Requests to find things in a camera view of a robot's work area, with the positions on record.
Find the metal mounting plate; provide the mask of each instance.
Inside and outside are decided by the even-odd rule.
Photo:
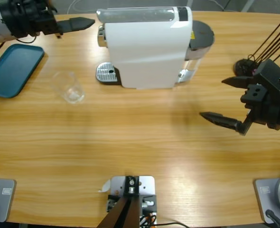
[[[14,180],[0,179],[0,222],[7,220],[15,185]]]
[[[139,176],[139,194],[155,195],[155,179],[152,176]],[[125,176],[115,176],[111,179],[111,195],[123,196]]]
[[[280,219],[280,208],[277,206],[275,193],[276,184],[280,178],[256,180],[254,186],[260,202],[260,210],[262,219],[271,224],[273,221],[269,219],[265,212],[270,209]]]

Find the clear glass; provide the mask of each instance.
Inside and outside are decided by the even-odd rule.
[[[71,104],[76,104],[85,97],[85,92],[74,72],[61,71],[56,73],[51,79],[51,86],[61,97]]]

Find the metal bracket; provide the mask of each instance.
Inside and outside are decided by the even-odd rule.
[[[9,215],[16,182],[0,179],[0,222],[5,222]]]

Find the coffee machine lid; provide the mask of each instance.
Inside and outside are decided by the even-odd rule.
[[[189,43],[192,50],[209,47],[214,43],[214,40],[214,32],[211,27],[201,21],[193,21],[193,31]]]

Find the gray floor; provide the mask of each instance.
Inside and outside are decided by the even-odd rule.
[[[215,0],[224,7],[229,0]],[[73,0],[52,0],[59,14],[66,14]],[[94,13],[98,8],[182,6],[187,0],[75,0],[69,13]],[[193,0],[192,10],[222,11],[213,0]],[[230,0],[226,10],[241,11],[247,0]],[[280,0],[255,0],[249,12],[279,13]]]

